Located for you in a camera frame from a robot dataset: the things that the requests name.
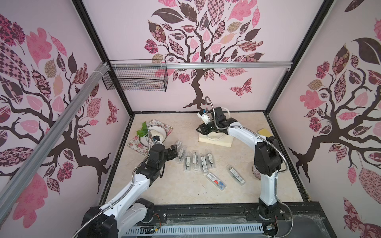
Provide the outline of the cream canvas tote bag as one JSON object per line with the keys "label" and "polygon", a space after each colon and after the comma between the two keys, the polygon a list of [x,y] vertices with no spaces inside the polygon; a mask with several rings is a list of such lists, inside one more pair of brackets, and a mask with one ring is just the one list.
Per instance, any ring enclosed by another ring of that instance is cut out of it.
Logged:
{"label": "cream canvas tote bag", "polygon": [[199,134],[199,137],[198,137],[199,142],[204,142],[204,143],[209,143],[209,144],[214,144],[214,145],[219,145],[224,147],[231,147],[233,140],[234,138],[230,135],[226,135],[224,133],[216,133],[216,132],[211,132],[208,135]]}

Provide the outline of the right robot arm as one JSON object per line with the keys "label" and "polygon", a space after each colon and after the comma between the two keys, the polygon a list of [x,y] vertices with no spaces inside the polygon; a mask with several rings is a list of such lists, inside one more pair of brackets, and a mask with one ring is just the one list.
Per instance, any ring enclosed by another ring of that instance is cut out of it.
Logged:
{"label": "right robot arm", "polygon": [[236,119],[227,118],[221,107],[209,111],[200,109],[197,116],[203,121],[196,129],[200,134],[224,133],[254,150],[254,167],[261,176],[259,214],[264,220],[271,219],[281,205],[277,196],[278,174],[288,169],[288,165],[286,169],[281,169],[287,161],[279,150],[278,140],[273,136],[264,137],[244,127]]}

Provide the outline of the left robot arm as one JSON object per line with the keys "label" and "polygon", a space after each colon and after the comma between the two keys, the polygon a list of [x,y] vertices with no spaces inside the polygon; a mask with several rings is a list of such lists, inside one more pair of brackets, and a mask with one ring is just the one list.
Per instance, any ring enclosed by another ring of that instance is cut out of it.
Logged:
{"label": "left robot arm", "polygon": [[154,204],[140,196],[162,177],[165,163],[177,157],[177,145],[166,148],[160,142],[154,143],[133,171],[132,180],[109,202],[91,207],[72,237],[121,238],[137,223],[149,223],[154,217]]}

